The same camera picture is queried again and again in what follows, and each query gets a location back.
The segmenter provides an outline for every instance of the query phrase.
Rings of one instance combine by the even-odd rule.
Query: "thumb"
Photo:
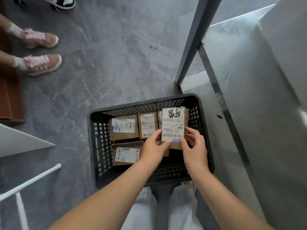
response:
[[[169,148],[170,144],[171,144],[171,142],[166,141],[166,142],[164,142],[163,144],[160,145],[160,147],[162,148],[163,152],[165,152]]]
[[[185,151],[187,149],[190,149],[190,147],[188,146],[187,141],[185,140],[185,138],[181,137],[180,138],[180,145],[182,147],[182,151]]]

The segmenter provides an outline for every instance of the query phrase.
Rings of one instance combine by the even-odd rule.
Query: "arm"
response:
[[[160,146],[156,145],[155,141],[160,134],[159,129],[146,140],[141,158],[137,163],[68,212],[49,230],[119,229],[138,194],[169,147],[169,142]]]
[[[204,137],[192,128],[186,130],[187,141],[180,139],[186,168],[220,227],[223,230],[273,230],[210,173]]]

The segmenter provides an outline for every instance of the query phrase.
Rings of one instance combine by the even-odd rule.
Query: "human hand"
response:
[[[188,132],[188,140],[186,141],[185,138],[182,137],[180,139],[180,144],[183,151],[185,166],[191,178],[193,178],[199,170],[209,171],[207,149],[205,139],[198,130],[189,127],[185,127],[185,129]]]
[[[156,145],[157,138],[162,130],[156,130],[151,137],[147,138],[143,146],[143,152],[139,161],[143,161],[154,166],[158,166],[162,161],[164,152],[168,149],[171,142],[164,142],[162,145]]]

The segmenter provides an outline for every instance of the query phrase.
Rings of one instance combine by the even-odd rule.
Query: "left hand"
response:
[[[156,145],[157,138],[162,130],[156,130],[151,137],[147,138],[143,146],[143,152],[139,161],[158,166],[162,161],[164,152],[168,149],[171,142],[164,142],[162,145]]]

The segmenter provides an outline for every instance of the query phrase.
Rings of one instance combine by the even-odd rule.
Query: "forearm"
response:
[[[155,169],[156,165],[139,161],[108,186],[72,209],[49,230],[119,229]]]
[[[198,171],[193,180],[222,230],[273,229],[233,195],[209,170]]]

